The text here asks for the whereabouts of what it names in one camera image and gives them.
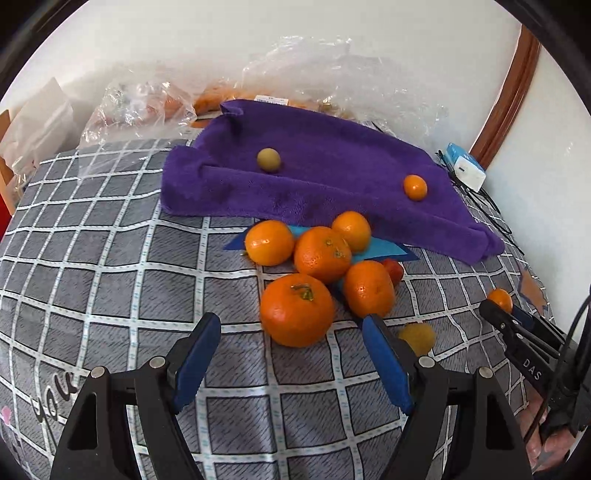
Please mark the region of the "person's hand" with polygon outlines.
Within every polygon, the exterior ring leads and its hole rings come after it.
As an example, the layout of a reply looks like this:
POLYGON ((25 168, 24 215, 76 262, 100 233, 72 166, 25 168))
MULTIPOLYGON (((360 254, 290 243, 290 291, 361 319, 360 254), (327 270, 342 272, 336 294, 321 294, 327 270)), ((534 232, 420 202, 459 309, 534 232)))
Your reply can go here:
MULTIPOLYGON (((523 435, 533 424, 535 415, 542 404, 542 398, 535 390, 528 391, 527 398, 527 407, 517 416, 523 435)), ((526 452, 533 472, 540 473, 558 466, 575 444, 576 438, 568 429, 556 431, 545 441, 542 441, 539 428, 536 427, 530 440, 526 443, 526 452)))

